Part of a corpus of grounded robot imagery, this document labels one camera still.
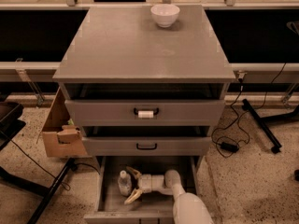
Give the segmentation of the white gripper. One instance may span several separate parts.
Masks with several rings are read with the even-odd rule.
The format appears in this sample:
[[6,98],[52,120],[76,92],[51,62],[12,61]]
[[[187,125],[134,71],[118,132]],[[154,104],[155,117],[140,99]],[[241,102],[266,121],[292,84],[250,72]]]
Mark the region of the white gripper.
[[126,170],[138,180],[139,189],[134,189],[131,195],[124,201],[125,204],[133,203],[144,193],[152,192],[152,175],[142,175],[138,170],[133,167],[127,166]]

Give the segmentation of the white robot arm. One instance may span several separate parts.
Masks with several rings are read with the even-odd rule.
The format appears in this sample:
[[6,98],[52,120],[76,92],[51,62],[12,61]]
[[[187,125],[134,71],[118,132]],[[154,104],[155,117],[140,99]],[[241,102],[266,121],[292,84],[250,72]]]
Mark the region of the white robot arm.
[[172,211],[175,224],[214,224],[203,201],[183,188],[178,171],[171,169],[164,175],[142,175],[130,166],[127,166],[126,170],[137,181],[137,188],[132,190],[124,201],[125,204],[134,202],[144,193],[157,191],[173,197]]

